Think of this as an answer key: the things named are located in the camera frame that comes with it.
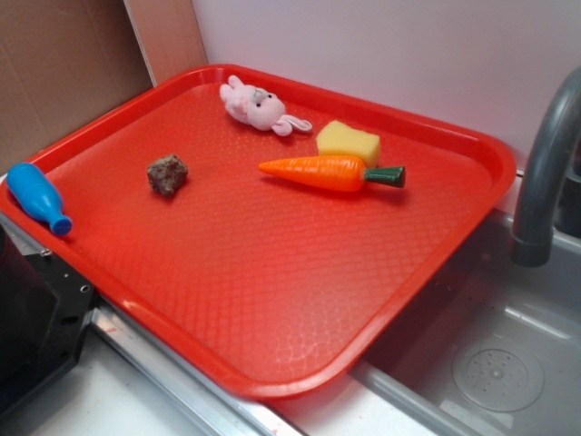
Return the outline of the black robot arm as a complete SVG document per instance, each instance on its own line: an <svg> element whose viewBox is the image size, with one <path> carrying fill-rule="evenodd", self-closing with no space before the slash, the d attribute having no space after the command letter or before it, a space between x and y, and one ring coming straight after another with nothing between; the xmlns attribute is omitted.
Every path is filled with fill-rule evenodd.
<svg viewBox="0 0 581 436"><path fill-rule="evenodd" d="M1 231L1 416L79 361L94 286L57 254L23 254Z"/></svg>

